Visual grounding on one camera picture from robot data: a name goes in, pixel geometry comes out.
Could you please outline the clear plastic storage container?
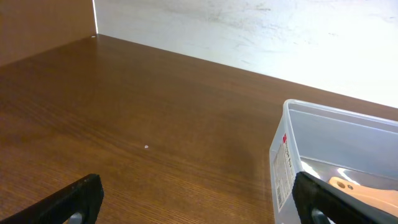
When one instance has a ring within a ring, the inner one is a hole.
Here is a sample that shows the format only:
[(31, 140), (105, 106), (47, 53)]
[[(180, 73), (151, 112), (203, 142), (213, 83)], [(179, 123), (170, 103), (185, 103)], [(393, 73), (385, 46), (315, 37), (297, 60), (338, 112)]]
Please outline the clear plastic storage container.
[(275, 222), (300, 223), (292, 196), (298, 172), (397, 191), (397, 122), (287, 100), (269, 162)]

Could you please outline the wooden handled orange scraper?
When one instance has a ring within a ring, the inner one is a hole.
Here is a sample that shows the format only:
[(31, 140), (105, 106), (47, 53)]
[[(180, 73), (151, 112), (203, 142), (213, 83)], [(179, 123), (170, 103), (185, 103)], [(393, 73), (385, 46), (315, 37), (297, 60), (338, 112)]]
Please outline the wooden handled orange scraper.
[(332, 177), (329, 184), (363, 203), (397, 217), (396, 190), (382, 190), (356, 185), (339, 177)]

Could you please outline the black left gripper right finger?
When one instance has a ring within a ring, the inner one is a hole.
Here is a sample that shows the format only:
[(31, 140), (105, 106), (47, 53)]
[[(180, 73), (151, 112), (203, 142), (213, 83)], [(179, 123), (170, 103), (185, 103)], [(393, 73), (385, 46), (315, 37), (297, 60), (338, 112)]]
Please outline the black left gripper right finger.
[(302, 223), (397, 223), (393, 214), (368, 205), (307, 172), (297, 173), (292, 195)]

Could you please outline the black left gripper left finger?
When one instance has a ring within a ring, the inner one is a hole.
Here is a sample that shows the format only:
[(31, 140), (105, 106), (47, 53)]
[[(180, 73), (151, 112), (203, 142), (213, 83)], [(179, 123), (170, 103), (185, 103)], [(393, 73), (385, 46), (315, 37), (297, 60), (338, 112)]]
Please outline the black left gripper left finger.
[(98, 174), (88, 174), (41, 201), (1, 220), (10, 223), (64, 223), (74, 215), (81, 223), (95, 223), (104, 199)]

